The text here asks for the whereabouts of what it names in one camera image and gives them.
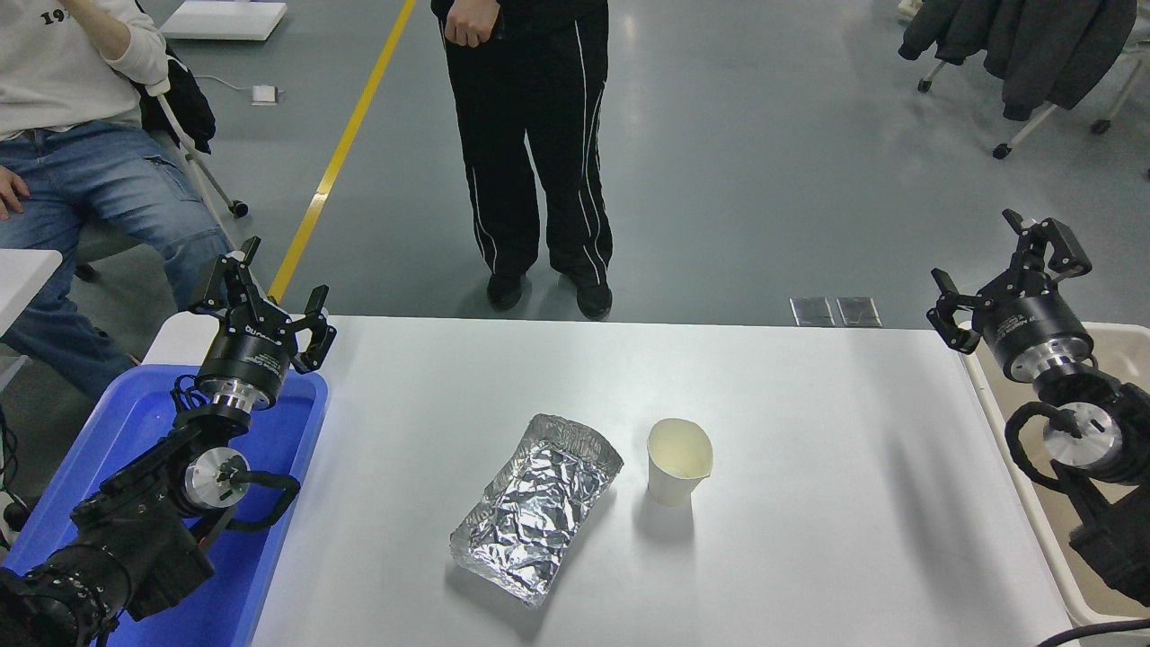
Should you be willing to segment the standing person's hand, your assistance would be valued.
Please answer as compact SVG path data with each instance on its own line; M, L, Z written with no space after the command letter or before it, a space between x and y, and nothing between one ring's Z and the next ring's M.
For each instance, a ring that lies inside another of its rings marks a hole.
M500 17L498 1L453 1L445 21L445 40L460 48L478 48L491 40L498 17Z

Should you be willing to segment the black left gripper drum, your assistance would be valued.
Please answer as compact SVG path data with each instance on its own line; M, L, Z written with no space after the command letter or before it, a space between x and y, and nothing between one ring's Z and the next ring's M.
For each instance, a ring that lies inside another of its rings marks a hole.
M282 393L298 345L288 337L268 337L258 329L222 323L195 376L204 394L241 386L255 403L275 403Z

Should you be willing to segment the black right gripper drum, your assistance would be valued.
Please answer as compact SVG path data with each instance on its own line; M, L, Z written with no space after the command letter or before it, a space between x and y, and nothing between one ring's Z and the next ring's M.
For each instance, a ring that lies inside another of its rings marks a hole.
M999 363L1058 342L1070 357L1087 359L1087 332L1046 274L1000 274L977 291L975 332Z

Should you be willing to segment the seated person's hand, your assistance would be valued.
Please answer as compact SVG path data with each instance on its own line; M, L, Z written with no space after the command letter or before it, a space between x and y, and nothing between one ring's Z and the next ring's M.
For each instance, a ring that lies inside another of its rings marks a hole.
M7 221L13 214L24 211L24 202L31 198L29 185L12 169L0 167L1 208L0 218Z

